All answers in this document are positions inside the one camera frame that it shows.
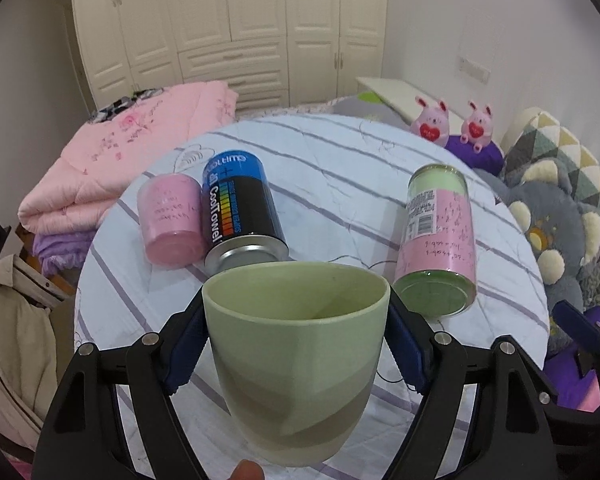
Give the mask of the person's fingertip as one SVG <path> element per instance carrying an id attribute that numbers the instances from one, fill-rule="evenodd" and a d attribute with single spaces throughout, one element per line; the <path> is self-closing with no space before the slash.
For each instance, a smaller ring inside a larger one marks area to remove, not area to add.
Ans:
<path id="1" fill-rule="evenodd" d="M 264 480 L 264 471 L 262 467 L 252 460 L 241 460 L 228 480 Z"/>

